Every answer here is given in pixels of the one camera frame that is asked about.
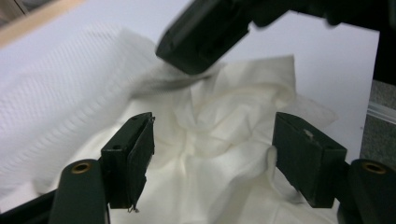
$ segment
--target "white cloth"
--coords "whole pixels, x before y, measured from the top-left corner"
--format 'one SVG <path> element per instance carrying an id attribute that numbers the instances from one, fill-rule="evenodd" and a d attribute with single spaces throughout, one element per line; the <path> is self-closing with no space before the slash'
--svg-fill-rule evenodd
<path id="1" fill-rule="evenodd" d="M 151 111 L 156 153 L 140 213 L 112 210 L 112 223 L 334 223 L 333 210 L 310 208 L 285 179 L 272 178 L 277 110 L 318 126 L 335 119 L 295 101 L 294 82 L 291 56 L 188 77 L 156 59 L 145 38 L 89 29 L 22 69 L 15 90 L 2 94 L 0 197 L 31 179 L 48 190 L 67 163 L 98 158 L 123 122 Z"/>

